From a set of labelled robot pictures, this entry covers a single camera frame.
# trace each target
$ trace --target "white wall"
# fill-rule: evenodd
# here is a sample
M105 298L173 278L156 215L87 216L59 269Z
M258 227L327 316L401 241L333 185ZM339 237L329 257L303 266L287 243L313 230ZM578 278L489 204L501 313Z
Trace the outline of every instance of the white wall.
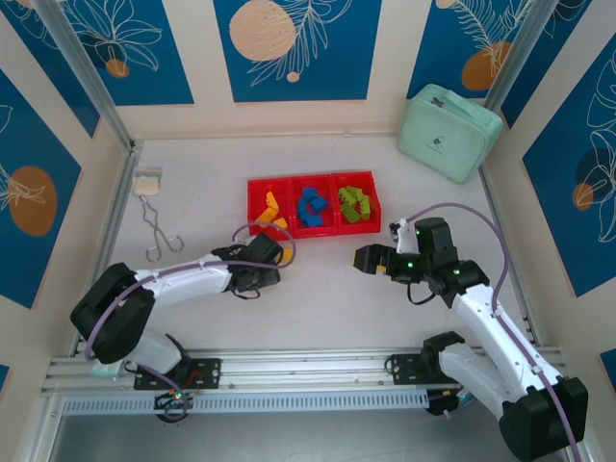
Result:
M194 105L119 108L137 139L394 133L404 114L406 92L432 0L382 0L366 101L243 104L233 102L213 1L164 3Z
M614 0L594 0L511 132L487 161L512 252L551 344L590 393L589 415L606 460L616 457L616 395L599 353L616 347L616 279L576 298L522 158L616 32Z
M0 68L82 167L35 308L0 296L0 364L12 371L0 401L0 460L9 461L50 358L65 355L72 338L68 314L91 282L123 153L104 124L90 139L1 13L0 43Z

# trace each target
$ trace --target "blue block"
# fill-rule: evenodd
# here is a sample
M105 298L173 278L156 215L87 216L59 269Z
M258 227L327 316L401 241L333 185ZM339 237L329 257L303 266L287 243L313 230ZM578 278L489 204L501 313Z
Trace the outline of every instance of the blue block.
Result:
M319 197L319 194L317 193L317 188L304 188L303 190L301 190L301 195L304 197L304 199L308 200Z
M304 212L303 214L299 214L299 219L301 219L301 222L304 223L306 226L309 226L308 221L310 220L311 216L312 214L310 212Z
M316 228L317 226L323 226L323 220L318 215L305 216L305 225L309 228Z
M308 201L303 198L299 199L299 203L297 204L297 214L301 217L306 212L308 212Z
M327 201L322 197L316 197L310 201L310 206L315 214L320 214L327 208Z

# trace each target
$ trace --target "red compartment tray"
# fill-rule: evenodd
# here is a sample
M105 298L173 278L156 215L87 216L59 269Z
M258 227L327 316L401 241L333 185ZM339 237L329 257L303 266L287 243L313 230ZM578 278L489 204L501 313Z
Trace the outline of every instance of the red compartment tray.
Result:
M340 212L338 189L346 186L361 188L370 196L371 216L356 223L348 223ZM303 188L317 188L321 197L327 200L328 207L320 213L323 226L310 228L305 226L297 215L297 205ZM289 224L289 233L297 239L338 236L348 234L378 233L381 230L381 205L376 193L376 186L370 171L349 171L323 175L291 176L248 181L248 222L256 220L267 208L266 194L271 191L278 202L280 213ZM263 228L254 226L250 234L255 235ZM287 237L269 226L265 232L276 239L284 241Z

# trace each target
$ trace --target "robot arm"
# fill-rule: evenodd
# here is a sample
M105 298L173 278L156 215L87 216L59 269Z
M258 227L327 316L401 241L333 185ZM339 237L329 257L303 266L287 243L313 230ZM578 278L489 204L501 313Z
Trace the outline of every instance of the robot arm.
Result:
M276 269L282 247L266 234L257 235L249 244L234 244L210 254L165 269L131 271L123 263L110 266L94 283L70 315L80 334L95 335L92 351L102 364L120 360L146 366L162 374L181 379L190 371L176 371L188 354L169 336L145 330L152 311L161 311L175 303L203 295L253 292L280 281ZM213 262L224 262L213 266ZM109 306L127 288L139 285L96 329Z
M494 291L487 276L475 262L458 259L447 223L442 218L422 219L413 232L403 219L392 223L390 230L397 248L362 247L355 253L354 266L371 274L382 269L403 284L427 282L433 296L439 295L473 330L485 352L485 356L477 355L455 332L430 338L424 341L421 354L428 375L436 379L444 374L479 399L497 418L505 443L521 460L534 460L568 446L545 378L564 407L576 441L581 441L588 405L585 387L577 378L564 378L548 363L500 303L493 310ZM418 253L413 253L415 238Z

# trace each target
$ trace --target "mint green bag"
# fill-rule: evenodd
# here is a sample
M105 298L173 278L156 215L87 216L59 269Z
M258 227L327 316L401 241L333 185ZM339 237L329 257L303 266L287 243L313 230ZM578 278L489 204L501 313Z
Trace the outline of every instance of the mint green bag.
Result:
M464 183L485 160L501 130L498 115L430 84L409 101L398 148L453 181Z

